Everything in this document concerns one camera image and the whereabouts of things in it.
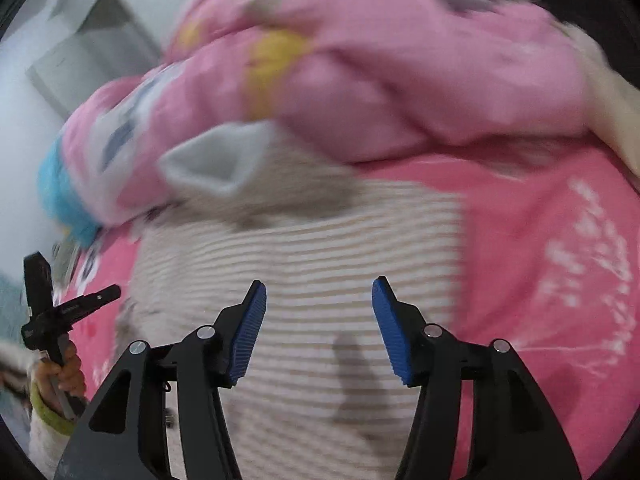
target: striped cloth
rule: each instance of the striped cloth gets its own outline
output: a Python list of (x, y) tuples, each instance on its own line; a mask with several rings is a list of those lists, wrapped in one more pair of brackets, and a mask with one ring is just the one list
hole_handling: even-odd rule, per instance
[[(332, 218), (268, 226), (175, 208), (143, 235), (119, 346), (139, 337), (153, 346), (178, 342), (260, 279), (268, 307), (248, 373), (221, 392), (243, 477), (388, 480), (418, 391), (392, 373), (371, 284), (386, 275), (402, 301), (447, 325), (461, 243), (456, 196), (410, 183), (368, 180)], [(175, 391), (169, 406), (177, 405)], [(179, 431), (168, 433), (172, 474), (185, 478)]]

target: hand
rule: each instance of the hand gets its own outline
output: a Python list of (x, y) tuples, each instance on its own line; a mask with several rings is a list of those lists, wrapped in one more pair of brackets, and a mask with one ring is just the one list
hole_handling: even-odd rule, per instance
[(78, 351), (76, 345), (69, 342), (69, 346), (65, 351), (65, 366), (61, 368), (54, 362), (44, 359), (36, 366), (34, 378), (40, 391), (40, 398), (43, 402), (50, 407), (54, 412), (62, 415), (62, 406), (56, 395), (53, 386), (51, 385), (51, 378), (58, 378), (58, 387), (63, 392), (81, 398), (86, 391), (86, 384), (84, 384), (84, 374), (80, 369), (82, 361), (78, 357)]

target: pink bedspread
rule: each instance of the pink bedspread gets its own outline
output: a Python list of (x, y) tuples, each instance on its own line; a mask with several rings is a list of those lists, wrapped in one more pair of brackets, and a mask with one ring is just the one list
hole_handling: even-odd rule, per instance
[[(502, 138), (360, 169), (464, 197), (466, 290), (452, 328), (473, 342), (513, 343), (590, 475), (640, 400), (640, 200), (617, 162), (596, 141)], [(81, 292), (78, 283), (92, 291), (113, 282), (126, 295), (139, 232), (140, 222), (133, 233), (131, 225), (109, 232), (89, 280), (74, 280), (68, 296)], [(117, 309), (72, 333), (90, 395), (111, 363)], [(463, 462), (456, 467), (461, 476)]]

